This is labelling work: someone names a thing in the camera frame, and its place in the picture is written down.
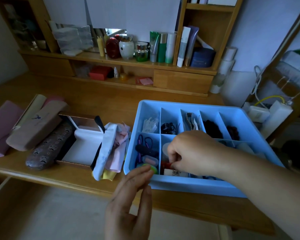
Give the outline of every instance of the silver lid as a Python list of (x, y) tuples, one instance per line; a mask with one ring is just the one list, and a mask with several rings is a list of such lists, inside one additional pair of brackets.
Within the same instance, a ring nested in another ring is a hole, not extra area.
[(145, 51), (148, 49), (147, 42), (136, 42), (136, 50), (138, 51)]
[(166, 44), (167, 43), (168, 33), (160, 33), (160, 34), (161, 34), (160, 44)]
[(120, 34), (120, 41), (122, 42), (131, 42), (132, 41), (132, 34), (124, 33)]

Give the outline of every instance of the left hand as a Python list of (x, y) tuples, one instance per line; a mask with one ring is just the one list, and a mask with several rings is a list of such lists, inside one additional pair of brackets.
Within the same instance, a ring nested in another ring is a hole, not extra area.
[[(150, 234), (152, 194), (150, 165), (131, 170), (118, 184), (105, 210), (105, 240), (143, 240)], [(129, 214), (137, 192), (143, 189), (138, 215)]]

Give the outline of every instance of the blue plastic organizer tray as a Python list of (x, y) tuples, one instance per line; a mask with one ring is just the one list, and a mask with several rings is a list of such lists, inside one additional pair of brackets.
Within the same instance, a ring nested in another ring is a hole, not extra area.
[[(175, 135), (161, 134), (160, 126), (163, 123), (172, 122), (175, 126), (180, 124), (178, 128), (178, 134), (185, 130), (189, 130), (184, 121), (186, 113), (192, 113), (195, 116), (195, 120), (199, 126), (199, 129), (204, 132), (205, 128), (203, 121), (210, 120), (216, 123), (223, 134), (223, 141), (226, 141), (228, 146), (236, 147), (238, 144), (246, 142), (255, 153), (262, 152), (268, 161), (276, 165), (283, 166), (279, 158), (259, 133), (258, 129), (252, 123), (250, 118), (240, 108), (142, 100), (139, 102), (136, 120), (133, 125), (130, 144), (123, 166), (124, 173), (129, 173), (135, 167), (135, 161), (137, 157), (135, 146), (140, 134), (142, 134), (144, 138), (152, 138), (153, 149), (159, 151), (160, 162), (162, 145), (167, 142), (171, 142), (175, 137)], [(154, 133), (142, 133), (141, 131), (143, 122), (145, 119), (149, 119), (150, 117), (160, 118), (158, 128)], [(240, 141), (234, 141), (231, 139), (227, 130), (228, 125), (235, 126), (238, 129)], [(222, 180), (208, 180), (193, 177), (176, 177), (155, 174), (151, 178), (150, 185), (153, 189), (158, 190), (172, 190), (231, 197), (246, 197), (235, 186)]]

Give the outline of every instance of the red box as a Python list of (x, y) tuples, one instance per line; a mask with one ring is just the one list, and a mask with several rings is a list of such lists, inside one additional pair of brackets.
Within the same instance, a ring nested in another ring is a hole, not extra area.
[(93, 80), (104, 81), (107, 78), (107, 75), (112, 70), (112, 67), (97, 65), (94, 66), (89, 72), (89, 76)]

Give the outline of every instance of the hand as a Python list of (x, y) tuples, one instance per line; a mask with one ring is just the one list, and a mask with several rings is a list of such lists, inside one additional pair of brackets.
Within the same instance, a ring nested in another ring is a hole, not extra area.
[(229, 149), (203, 131), (192, 130), (173, 139), (168, 156), (177, 171), (218, 177), (223, 161), (232, 153)]
[[(105, 210), (105, 240), (143, 240), (150, 234), (152, 194), (150, 165), (131, 170), (118, 184)], [(138, 215), (129, 214), (136, 193), (143, 189)]]

